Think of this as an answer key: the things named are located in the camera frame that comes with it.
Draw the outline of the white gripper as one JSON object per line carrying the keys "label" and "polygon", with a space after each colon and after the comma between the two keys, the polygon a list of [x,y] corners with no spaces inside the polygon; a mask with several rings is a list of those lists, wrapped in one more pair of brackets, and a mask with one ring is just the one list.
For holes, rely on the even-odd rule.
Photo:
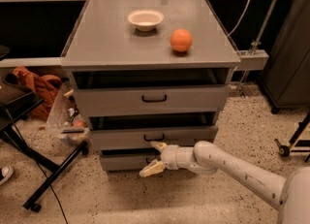
{"label": "white gripper", "polygon": [[167,145],[166,143],[155,141],[152,141],[150,144],[161,152],[161,161],[155,159],[149,163],[139,172],[141,177],[157,175],[165,168],[168,170],[186,169],[194,174],[205,176],[211,176],[217,172],[217,169],[210,165],[201,166],[195,157],[192,147]]}

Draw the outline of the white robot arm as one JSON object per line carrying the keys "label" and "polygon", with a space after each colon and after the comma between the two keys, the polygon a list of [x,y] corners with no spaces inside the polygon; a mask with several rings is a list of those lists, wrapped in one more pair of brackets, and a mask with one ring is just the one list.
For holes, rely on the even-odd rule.
{"label": "white robot arm", "polygon": [[164,169],[186,169],[198,175],[221,170],[278,211],[277,224],[310,224],[310,168],[295,170],[287,178],[236,158],[213,143],[194,147],[151,142],[161,160],[153,160],[139,175],[152,176]]}

